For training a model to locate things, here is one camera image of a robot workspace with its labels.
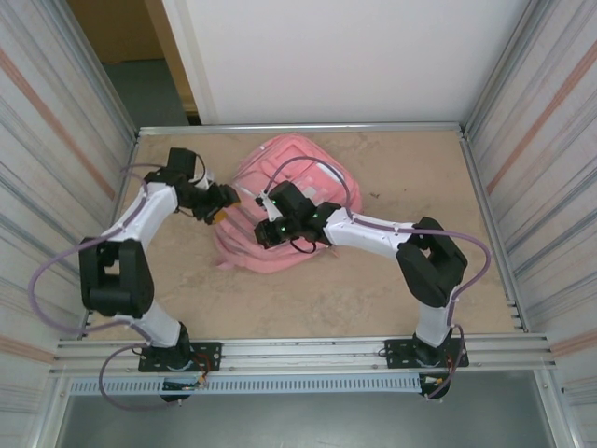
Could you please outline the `pink student backpack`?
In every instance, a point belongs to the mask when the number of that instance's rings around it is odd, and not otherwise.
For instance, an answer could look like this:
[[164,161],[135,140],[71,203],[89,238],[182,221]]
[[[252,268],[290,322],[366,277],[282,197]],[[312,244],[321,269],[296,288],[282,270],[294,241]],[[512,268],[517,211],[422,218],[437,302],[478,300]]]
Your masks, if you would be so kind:
[[326,250],[299,239],[265,249],[257,243],[254,228],[267,218],[256,203],[256,196],[268,186],[288,180],[314,204],[349,204],[361,212],[362,196],[355,177],[312,140],[299,134],[281,134],[255,149],[239,165],[231,185],[241,202],[228,208],[227,217],[215,224],[214,242],[219,252],[216,267],[221,270],[244,268],[256,273],[288,269]]

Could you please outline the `brown wooden door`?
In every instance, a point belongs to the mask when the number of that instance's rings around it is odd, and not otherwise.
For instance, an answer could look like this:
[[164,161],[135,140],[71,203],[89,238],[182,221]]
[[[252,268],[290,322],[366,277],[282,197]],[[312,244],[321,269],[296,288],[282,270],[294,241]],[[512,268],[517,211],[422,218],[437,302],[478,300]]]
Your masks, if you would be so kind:
[[199,114],[167,18],[164,0],[66,0],[103,63],[163,59],[182,107]]

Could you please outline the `small green circuit board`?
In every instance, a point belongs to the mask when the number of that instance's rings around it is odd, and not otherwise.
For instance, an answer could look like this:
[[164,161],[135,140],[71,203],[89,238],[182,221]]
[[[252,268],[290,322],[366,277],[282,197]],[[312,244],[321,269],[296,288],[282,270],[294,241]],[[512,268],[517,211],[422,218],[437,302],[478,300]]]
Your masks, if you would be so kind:
[[193,391],[205,388],[207,381],[205,377],[175,378],[166,377],[162,383],[162,391]]

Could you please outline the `aluminium table side rail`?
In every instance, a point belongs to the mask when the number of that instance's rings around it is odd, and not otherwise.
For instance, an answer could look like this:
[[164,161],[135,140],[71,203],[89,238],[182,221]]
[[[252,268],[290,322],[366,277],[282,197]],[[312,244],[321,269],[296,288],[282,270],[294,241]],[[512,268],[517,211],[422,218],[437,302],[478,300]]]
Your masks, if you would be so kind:
[[[125,202],[125,196],[126,196],[126,193],[128,190],[129,183],[130,183],[129,172],[132,169],[132,165],[135,161],[135,158],[136,158],[136,155],[138,152],[139,139],[140,139],[140,130],[137,129],[133,133],[130,154],[127,156],[127,159],[124,162],[123,167],[119,171],[120,184],[119,184],[118,196],[117,196],[114,208],[113,208],[113,213],[110,218],[110,224],[114,224],[121,216],[122,207]],[[90,321],[89,321],[90,317],[94,317],[94,314],[91,311],[87,311],[82,320],[82,325],[81,325],[81,328],[79,329],[79,333],[76,336],[77,340],[82,340],[82,339],[87,338],[90,333],[95,333],[95,332],[103,331],[106,329],[110,329],[112,327],[121,326],[121,323],[119,323],[117,321],[108,320],[106,323],[102,323],[96,329],[93,329],[90,326]]]
[[512,272],[510,262],[507,259],[507,252],[505,245],[502,241],[500,232],[497,227],[497,221],[494,218],[493,210],[490,204],[489,193],[485,189],[475,157],[472,151],[472,147],[469,144],[468,139],[464,133],[460,133],[459,137],[460,147],[465,159],[466,168],[469,173],[472,187],[475,192],[481,216],[488,234],[492,252],[493,252],[493,263],[495,264],[497,271],[499,272],[500,279],[506,294],[508,306],[514,309],[515,314],[512,319],[514,320],[514,328],[517,331],[524,333],[529,332],[529,328],[526,322],[525,312],[520,303],[520,292],[516,283],[514,274]]

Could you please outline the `thin aluminium table rail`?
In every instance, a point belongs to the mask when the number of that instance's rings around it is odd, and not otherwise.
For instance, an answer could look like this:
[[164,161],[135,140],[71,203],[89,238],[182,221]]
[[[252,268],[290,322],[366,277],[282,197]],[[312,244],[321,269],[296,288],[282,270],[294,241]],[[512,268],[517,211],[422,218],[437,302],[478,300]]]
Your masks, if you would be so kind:
[[139,136],[255,134],[255,133],[351,133],[351,132],[457,132],[462,127],[449,121],[402,121],[375,123],[236,124],[141,127]]

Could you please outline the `aluminium frame post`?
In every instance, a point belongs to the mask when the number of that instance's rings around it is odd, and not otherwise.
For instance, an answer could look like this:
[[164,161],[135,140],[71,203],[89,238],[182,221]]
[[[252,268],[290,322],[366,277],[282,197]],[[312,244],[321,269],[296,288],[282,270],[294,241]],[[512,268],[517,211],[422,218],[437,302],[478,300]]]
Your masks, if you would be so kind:
[[138,139],[137,128],[72,9],[66,0],[57,0],[57,9],[64,21],[66,40],[74,47],[75,56],[82,63],[83,73],[90,80],[92,89],[120,133],[127,140],[135,143]]
[[517,64],[519,57],[528,47],[528,42],[535,34],[535,29],[553,1],[528,0],[478,100],[466,120],[461,123],[461,131],[465,139],[472,137],[489,113],[498,93],[503,89],[509,74]]

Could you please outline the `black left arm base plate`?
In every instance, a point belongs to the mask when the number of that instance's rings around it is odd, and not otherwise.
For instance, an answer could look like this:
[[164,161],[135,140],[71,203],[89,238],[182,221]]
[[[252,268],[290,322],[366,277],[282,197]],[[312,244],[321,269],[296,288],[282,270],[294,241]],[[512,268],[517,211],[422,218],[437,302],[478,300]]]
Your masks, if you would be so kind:
[[195,342],[185,347],[148,347],[141,350],[140,372],[219,371],[222,343]]

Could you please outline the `wide aluminium mounting rail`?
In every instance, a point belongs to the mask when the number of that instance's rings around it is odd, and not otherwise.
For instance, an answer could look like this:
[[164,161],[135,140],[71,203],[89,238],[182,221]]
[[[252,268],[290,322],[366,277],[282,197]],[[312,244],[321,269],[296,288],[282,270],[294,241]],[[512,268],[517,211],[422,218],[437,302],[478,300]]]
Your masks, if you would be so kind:
[[[210,362],[216,374],[311,374],[385,371],[390,361],[381,337],[228,339]],[[128,341],[71,341],[59,343],[49,373],[52,376],[91,376],[109,355],[108,376],[138,373],[140,358]],[[532,333],[472,334],[465,337],[471,371],[532,371],[556,367],[547,337]]]

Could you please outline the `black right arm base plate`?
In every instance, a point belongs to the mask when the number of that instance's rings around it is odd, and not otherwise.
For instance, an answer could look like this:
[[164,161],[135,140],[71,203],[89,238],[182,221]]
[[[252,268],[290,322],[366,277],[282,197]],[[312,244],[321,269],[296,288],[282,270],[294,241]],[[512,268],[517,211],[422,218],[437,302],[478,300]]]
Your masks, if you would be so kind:
[[390,339],[383,342],[378,355],[386,360],[388,369],[448,369],[458,357],[459,367],[469,366],[465,346],[461,345],[459,337],[448,338],[439,347],[432,347],[415,337]]

